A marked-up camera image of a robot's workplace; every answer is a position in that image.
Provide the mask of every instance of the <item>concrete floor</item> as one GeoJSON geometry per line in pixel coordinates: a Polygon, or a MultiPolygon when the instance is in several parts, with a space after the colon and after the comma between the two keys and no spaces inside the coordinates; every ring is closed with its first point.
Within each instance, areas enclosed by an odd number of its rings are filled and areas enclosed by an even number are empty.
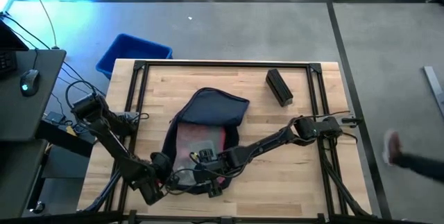
{"type": "MultiPolygon", "coordinates": [[[[108,80],[94,66],[120,33],[171,46],[175,59],[342,64],[325,3],[54,1],[45,5],[55,26],[58,46],[67,50],[67,62],[102,90],[106,90],[108,80]]],[[[424,65],[432,65],[444,85],[444,7],[426,3],[336,3],[334,11],[392,217],[442,223],[444,185],[387,167],[380,153],[384,131],[395,128],[400,131],[406,151],[444,159],[444,120],[421,70],[424,65]]],[[[53,46],[39,3],[16,1],[9,13],[53,46]]],[[[63,72],[60,77],[71,81],[63,72]]],[[[66,83],[58,81],[54,93],[62,96],[65,88],[66,83]]],[[[73,93],[73,97],[81,95],[79,91],[73,93]]],[[[60,111],[53,98],[49,110],[60,111]]],[[[66,104],[64,111],[69,112],[66,104]]],[[[365,161],[361,146],[359,152],[365,161]]],[[[363,170],[372,207],[379,213],[366,163],[363,170]]],[[[65,189],[55,183],[67,185],[51,181],[53,186],[45,186],[42,197],[48,212],[73,212],[78,198],[73,189],[80,193],[81,186],[71,184],[81,185],[81,180],[70,182],[65,189]],[[51,193],[52,189],[57,190],[57,195],[51,193]]]]}

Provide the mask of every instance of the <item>black cable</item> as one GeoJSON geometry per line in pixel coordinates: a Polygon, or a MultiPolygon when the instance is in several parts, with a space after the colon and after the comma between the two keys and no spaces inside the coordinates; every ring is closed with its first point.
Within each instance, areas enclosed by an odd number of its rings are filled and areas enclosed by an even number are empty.
{"type": "Polygon", "coordinates": [[[184,189],[184,190],[180,190],[179,192],[173,192],[168,186],[166,186],[166,187],[165,187],[165,190],[166,190],[166,194],[165,194],[165,196],[168,195],[168,194],[171,194],[171,195],[173,195],[173,196],[179,196],[179,195],[181,195],[181,194],[183,194],[183,193],[187,193],[187,192],[189,192],[190,190],[192,190],[192,189],[193,189],[194,187],[196,187],[196,186],[198,186],[197,183],[196,183],[195,185],[191,185],[191,186],[187,187],[187,188],[184,189]]]}
{"type": "MultiPolygon", "coordinates": [[[[257,150],[257,148],[256,148],[255,150],[251,151],[251,153],[248,155],[247,161],[250,160],[251,156],[253,155],[253,153],[254,153],[256,150],[257,150]]],[[[193,154],[193,153],[190,153],[190,154],[188,155],[188,157],[189,157],[189,158],[190,158],[195,164],[200,165],[201,167],[205,168],[205,166],[202,165],[201,162],[199,162],[199,161],[197,161],[196,159],[194,159],[194,157],[192,156],[192,154],[193,154]]],[[[214,172],[214,171],[208,170],[208,169],[203,169],[203,170],[204,170],[204,171],[207,171],[208,173],[212,173],[213,175],[217,175],[217,176],[219,176],[219,177],[222,177],[222,178],[236,178],[236,177],[238,177],[238,176],[244,171],[246,165],[247,165],[247,162],[246,162],[246,163],[245,163],[240,169],[236,169],[236,170],[234,170],[234,171],[232,172],[232,173],[236,173],[237,171],[239,171],[239,173],[236,174],[236,175],[223,175],[223,174],[220,174],[220,173],[217,173],[217,172],[214,172]]]]}
{"type": "Polygon", "coordinates": [[[169,175],[169,177],[165,180],[165,183],[160,187],[160,189],[162,189],[164,186],[170,184],[171,179],[173,179],[173,177],[176,176],[177,173],[180,173],[182,171],[198,171],[196,169],[179,169],[177,171],[174,171],[171,175],[169,175]]]}
{"type": "Polygon", "coordinates": [[[34,51],[35,51],[35,57],[34,57],[33,69],[35,69],[35,63],[37,62],[37,57],[39,56],[39,51],[37,49],[34,49],[34,51]]]}
{"type": "MultiPolygon", "coordinates": [[[[338,146],[338,139],[337,138],[334,138],[333,139],[333,147],[336,147],[336,146],[338,146]]],[[[332,147],[329,147],[329,148],[326,148],[326,147],[324,147],[323,149],[324,150],[330,150],[332,147]]]]}
{"type": "Polygon", "coordinates": [[[85,127],[83,127],[82,125],[80,125],[80,124],[78,124],[78,123],[76,123],[76,124],[74,124],[74,125],[72,126],[72,130],[74,130],[74,132],[75,132],[77,135],[81,135],[81,134],[84,134],[84,133],[89,132],[88,129],[86,129],[85,127]]]}
{"type": "Polygon", "coordinates": [[[134,120],[138,120],[138,121],[140,121],[140,120],[146,120],[146,119],[149,119],[150,118],[150,115],[148,114],[148,113],[140,113],[140,114],[138,114],[137,116],[135,116],[135,117],[133,117],[133,118],[131,118],[131,119],[129,119],[129,121],[134,121],[134,120]]]}
{"type": "Polygon", "coordinates": [[[55,126],[72,126],[73,121],[71,120],[66,120],[63,123],[57,123],[55,121],[52,121],[50,119],[43,119],[44,121],[48,121],[50,124],[55,125],[55,126]]]}
{"type": "Polygon", "coordinates": [[[68,97],[69,89],[71,89],[71,87],[73,87],[75,84],[78,84],[78,83],[84,83],[84,84],[86,84],[86,85],[89,85],[89,86],[91,87],[91,89],[92,89],[92,93],[93,93],[93,94],[97,94],[97,92],[96,92],[94,86],[92,86],[92,84],[91,84],[90,82],[87,82],[87,81],[85,81],[85,80],[78,80],[78,81],[76,81],[76,82],[71,83],[70,85],[68,85],[68,87],[67,87],[67,89],[66,89],[66,91],[65,91],[65,100],[67,101],[67,105],[68,105],[68,107],[69,107],[70,109],[72,109],[73,106],[72,106],[72,104],[69,102],[69,97],[68,97]]]}
{"type": "Polygon", "coordinates": [[[19,22],[15,21],[15,19],[13,19],[12,17],[9,17],[9,16],[7,16],[7,15],[5,15],[5,14],[3,14],[3,15],[0,16],[0,17],[5,17],[5,18],[7,18],[7,19],[13,21],[14,23],[16,23],[16,25],[18,25],[20,28],[22,28],[23,31],[26,31],[29,35],[33,36],[36,40],[38,40],[38,42],[42,43],[42,44],[43,44],[48,50],[51,50],[51,48],[49,48],[49,46],[47,46],[45,43],[43,43],[42,40],[40,40],[40,39],[39,39],[38,37],[36,37],[34,34],[30,33],[28,30],[26,30],[21,24],[19,24],[19,22]]]}
{"type": "MultiPolygon", "coordinates": [[[[61,77],[57,77],[57,78],[60,79],[61,81],[65,82],[65,83],[67,83],[68,85],[71,84],[71,82],[68,82],[68,81],[66,81],[65,79],[61,78],[61,77]]],[[[86,92],[85,90],[83,90],[83,89],[81,89],[81,88],[79,88],[79,87],[77,87],[77,86],[73,86],[73,87],[76,88],[76,89],[78,89],[78,90],[81,91],[81,92],[84,92],[85,94],[89,94],[88,92],[86,92]]]]}
{"type": "Polygon", "coordinates": [[[347,187],[342,182],[342,179],[337,175],[336,171],[333,169],[333,166],[330,164],[330,161],[327,158],[325,153],[321,154],[319,157],[321,163],[324,164],[325,170],[327,171],[329,177],[338,187],[338,190],[343,194],[343,197],[350,209],[352,210],[355,216],[370,216],[365,210],[361,208],[359,203],[353,198],[352,194],[348,191],[347,187]]]}
{"type": "Polygon", "coordinates": [[[190,152],[190,154],[188,155],[188,157],[196,164],[196,165],[200,165],[200,162],[196,159],[194,159],[193,154],[200,159],[199,155],[197,155],[195,152],[190,152]]]}
{"type": "Polygon", "coordinates": [[[90,127],[88,127],[87,123],[85,123],[84,121],[78,119],[77,117],[76,117],[76,121],[77,121],[77,123],[78,123],[81,127],[83,127],[83,128],[85,128],[86,130],[88,130],[88,131],[94,133],[94,134],[92,134],[92,135],[94,135],[94,136],[96,137],[96,139],[93,141],[92,145],[96,144],[96,143],[99,141],[100,137],[103,137],[103,135],[102,135],[100,132],[97,132],[96,130],[91,129],[90,127]]]}
{"type": "Polygon", "coordinates": [[[330,113],[330,114],[316,115],[316,116],[304,116],[304,117],[316,117],[316,118],[318,118],[318,117],[328,117],[328,116],[332,116],[332,115],[340,114],[340,113],[350,113],[350,111],[349,110],[343,110],[343,111],[340,111],[340,112],[333,112],[333,113],[330,113]]]}
{"type": "Polygon", "coordinates": [[[68,72],[67,70],[65,70],[65,68],[61,67],[60,69],[61,69],[62,71],[64,71],[64,72],[68,75],[68,77],[74,79],[75,81],[78,80],[78,78],[73,77],[71,74],[69,74],[69,72],[68,72]]]}
{"type": "Polygon", "coordinates": [[[30,45],[32,45],[34,47],[34,49],[38,49],[31,41],[27,40],[26,38],[24,38],[22,36],[22,34],[14,31],[14,29],[12,29],[11,27],[9,27],[8,25],[6,25],[13,33],[17,34],[18,36],[20,36],[24,41],[28,42],[30,45]]]}
{"type": "Polygon", "coordinates": [[[94,199],[94,202],[87,208],[85,208],[83,211],[85,212],[97,212],[102,207],[103,203],[105,202],[105,199],[108,197],[110,190],[114,188],[116,183],[120,180],[121,174],[120,172],[116,172],[114,175],[112,175],[110,181],[106,184],[106,187],[102,190],[99,196],[97,196],[96,199],[94,199]]]}
{"type": "Polygon", "coordinates": [[[346,132],[343,132],[342,135],[346,135],[346,136],[352,137],[352,138],[355,139],[356,143],[358,143],[358,138],[355,135],[352,135],[352,134],[346,133],[346,132]]]}
{"type": "Polygon", "coordinates": [[[55,97],[55,99],[57,100],[58,104],[60,105],[60,110],[62,111],[62,115],[66,118],[67,116],[65,116],[65,114],[64,114],[64,112],[63,112],[63,106],[62,106],[62,103],[60,102],[60,100],[58,99],[58,97],[54,95],[54,93],[51,92],[51,95],[52,95],[53,97],[55,97]]]}
{"type": "MultiPolygon", "coordinates": [[[[71,66],[71,65],[69,65],[67,62],[65,62],[65,61],[63,61],[63,63],[66,65],[66,66],[68,66],[79,78],[80,78],[80,80],[84,80],[85,81],[85,79],[83,79],[83,77],[71,66]]],[[[104,95],[105,96],[105,93],[103,93],[101,90],[99,90],[97,87],[95,87],[94,85],[92,85],[91,83],[89,84],[89,86],[90,86],[90,89],[92,89],[93,87],[96,89],[96,91],[98,91],[98,92],[100,92],[102,95],[104,95]]]]}

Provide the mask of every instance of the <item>sneaker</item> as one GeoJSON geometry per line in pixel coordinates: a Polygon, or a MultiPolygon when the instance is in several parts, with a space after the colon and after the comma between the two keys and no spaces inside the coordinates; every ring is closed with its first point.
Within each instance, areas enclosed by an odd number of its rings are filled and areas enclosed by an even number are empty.
{"type": "Polygon", "coordinates": [[[382,159],[385,163],[393,166],[393,159],[401,154],[401,141],[398,132],[387,130],[384,135],[384,151],[382,159]]]}

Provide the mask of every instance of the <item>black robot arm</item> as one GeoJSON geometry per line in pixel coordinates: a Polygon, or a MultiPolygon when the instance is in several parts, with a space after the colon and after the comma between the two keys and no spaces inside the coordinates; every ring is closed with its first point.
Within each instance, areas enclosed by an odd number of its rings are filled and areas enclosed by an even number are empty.
{"type": "MultiPolygon", "coordinates": [[[[117,116],[111,112],[102,96],[95,93],[87,95],[73,104],[71,112],[79,123],[97,137],[119,165],[119,173],[113,175],[102,194],[87,210],[97,211],[100,208],[106,194],[110,191],[108,189],[117,183],[119,175],[132,190],[140,190],[148,205],[152,205],[164,197],[161,184],[167,185],[171,189],[177,185],[179,178],[173,176],[175,173],[172,173],[172,164],[166,155],[152,153],[151,162],[141,160],[130,153],[119,141],[117,135],[125,137],[134,133],[137,129],[136,122],[125,115],[117,116]]],[[[296,117],[278,132],[249,146],[235,146],[218,154],[214,154],[210,149],[200,150],[194,159],[196,163],[194,179],[198,184],[205,185],[209,197],[220,196],[222,189],[217,178],[237,177],[253,158],[284,144],[306,146],[314,143],[317,139],[335,138],[341,134],[342,129],[334,117],[326,117],[321,122],[315,122],[311,117],[296,117]],[[292,127],[296,129],[298,134],[293,132],[292,127]]],[[[345,196],[352,211],[356,215],[368,215],[359,207],[343,185],[325,154],[321,155],[321,162],[324,163],[330,177],[345,196]]]]}
{"type": "MultiPolygon", "coordinates": [[[[117,116],[108,108],[105,99],[98,94],[89,94],[73,104],[71,112],[77,122],[83,124],[116,159],[118,172],[128,183],[132,190],[139,189],[148,205],[160,200],[164,194],[161,192],[158,180],[166,180],[171,173],[172,165],[167,156],[161,153],[152,153],[151,161],[141,160],[130,153],[119,141],[117,135],[125,137],[136,130],[134,121],[126,115],[117,116]]],[[[100,209],[110,187],[118,181],[118,174],[114,175],[98,202],[88,208],[90,211],[100,209]]]]}

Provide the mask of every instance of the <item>black rectangular object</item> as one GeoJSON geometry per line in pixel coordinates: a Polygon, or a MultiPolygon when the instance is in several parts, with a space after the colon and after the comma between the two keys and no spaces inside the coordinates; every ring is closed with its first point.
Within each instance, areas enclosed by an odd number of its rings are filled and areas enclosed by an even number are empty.
{"type": "Polygon", "coordinates": [[[2,53],[0,51],[0,76],[17,70],[17,59],[14,51],[2,53]]]}
{"type": "Polygon", "coordinates": [[[282,79],[277,69],[269,69],[265,81],[268,86],[270,86],[271,91],[281,107],[293,102],[293,94],[290,92],[289,87],[285,84],[284,79],[282,79]]]}
{"type": "Polygon", "coordinates": [[[0,12],[0,53],[10,51],[28,51],[29,48],[19,39],[17,35],[1,19],[0,12]]]}

